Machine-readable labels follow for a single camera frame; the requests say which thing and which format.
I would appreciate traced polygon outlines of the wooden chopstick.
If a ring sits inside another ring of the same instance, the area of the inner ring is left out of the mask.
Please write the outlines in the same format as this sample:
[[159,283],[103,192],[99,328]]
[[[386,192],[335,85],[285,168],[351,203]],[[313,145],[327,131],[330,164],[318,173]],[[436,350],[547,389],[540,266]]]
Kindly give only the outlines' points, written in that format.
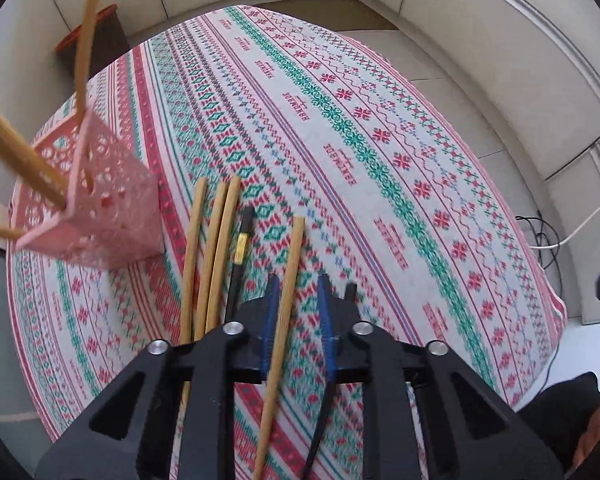
[[66,208],[67,178],[42,159],[1,114],[0,159],[56,208]]
[[76,84],[76,122],[78,125],[82,124],[86,112],[87,81],[91,66],[98,3],[99,0],[85,0],[80,36],[76,45],[74,83]]
[[202,336],[204,336],[204,330],[206,329],[206,317],[211,287],[214,255],[216,251],[216,245],[218,244],[222,213],[224,209],[227,189],[227,182],[220,181],[218,187],[216,188],[216,193],[214,196],[208,235],[206,239],[206,248],[204,248],[204,263],[202,264],[202,271],[198,290],[196,318],[194,324],[194,341],[201,339]]
[[295,216],[292,222],[292,231],[289,252],[283,279],[282,296],[280,296],[279,309],[276,318],[274,346],[271,358],[271,368],[266,381],[265,398],[260,420],[258,447],[254,461],[253,479],[263,476],[266,456],[268,456],[268,440],[277,406],[279,383],[283,377],[286,342],[289,332],[289,323],[292,306],[294,305],[294,286],[298,274],[301,257],[302,240],[304,235],[304,218]]
[[188,344],[189,341],[192,340],[193,296],[197,250],[201,218],[204,215],[204,200],[206,199],[207,186],[207,177],[201,177],[197,180],[194,189],[193,203],[189,211],[189,226],[186,233],[186,251],[182,275],[180,344]]
[[206,332],[210,332],[219,324],[220,300],[225,278],[225,267],[230,250],[230,234],[234,222],[237,201],[240,192],[240,177],[234,174],[230,178],[221,217],[218,244],[216,244],[212,268],[211,286],[206,317]]
[[18,240],[18,238],[22,237],[24,234],[26,234],[26,232],[22,229],[0,226],[0,238],[4,238],[4,240]]

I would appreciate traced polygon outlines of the black gold-banded chopstick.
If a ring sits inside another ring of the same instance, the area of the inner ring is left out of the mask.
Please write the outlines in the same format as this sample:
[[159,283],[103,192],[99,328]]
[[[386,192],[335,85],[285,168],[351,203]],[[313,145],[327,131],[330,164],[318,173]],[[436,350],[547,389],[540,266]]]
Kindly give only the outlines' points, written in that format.
[[253,220],[254,207],[248,205],[242,208],[242,222],[240,222],[240,229],[232,262],[232,272],[230,272],[230,286],[228,286],[224,318],[225,323],[234,320],[238,309],[238,299],[240,288],[242,287],[242,277],[244,276],[247,249],[253,232]]

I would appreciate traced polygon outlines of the patterned embroidered tablecloth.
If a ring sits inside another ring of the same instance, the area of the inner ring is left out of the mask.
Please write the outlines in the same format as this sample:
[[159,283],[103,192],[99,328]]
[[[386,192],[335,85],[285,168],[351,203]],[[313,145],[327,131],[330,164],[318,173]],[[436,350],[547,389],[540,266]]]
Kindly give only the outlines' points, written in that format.
[[105,272],[7,257],[32,403],[59,437],[149,341],[177,340],[197,180],[238,176],[256,211],[242,298],[286,266],[306,220],[265,475],[302,471],[324,391],[317,278],[358,285],[366,320],[446,342],[511,406],[528,399],[566,309],[478,157],[389,62],[283,14],[230,6],[173,26],[88,84],[97,114],[159,178],[166,249]]

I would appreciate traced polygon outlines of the pink perforated utensil holder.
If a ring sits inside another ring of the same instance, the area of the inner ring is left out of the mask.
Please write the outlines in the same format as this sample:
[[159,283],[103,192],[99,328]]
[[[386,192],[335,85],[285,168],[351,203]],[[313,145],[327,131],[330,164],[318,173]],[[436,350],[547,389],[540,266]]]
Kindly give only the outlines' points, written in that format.
[[68,179],[67,205],[57,209],[22,184],[12,224],[24,234],[15,252],[102,270],[123,268],[164,252],[158,177],[99,117],[93,104],[44,133],[35,151]]

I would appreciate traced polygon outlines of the orange-topped dark stool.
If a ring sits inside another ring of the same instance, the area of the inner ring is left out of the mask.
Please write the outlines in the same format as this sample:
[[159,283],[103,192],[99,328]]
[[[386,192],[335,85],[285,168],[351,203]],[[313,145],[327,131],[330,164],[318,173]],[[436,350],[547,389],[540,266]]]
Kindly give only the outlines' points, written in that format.
[[[80,30],[81,27],[77,27],[70,32],[55,48],[58,61],[71,78],[74,78],[76,49],[78,48]],[[100,10],[96,16],[88,76],[92,78],[100,70],[106,68],[130,49],[129,40],[125,36],[118,17],[118,6],[110,4],[110,6],[106,6],[106,8]]]

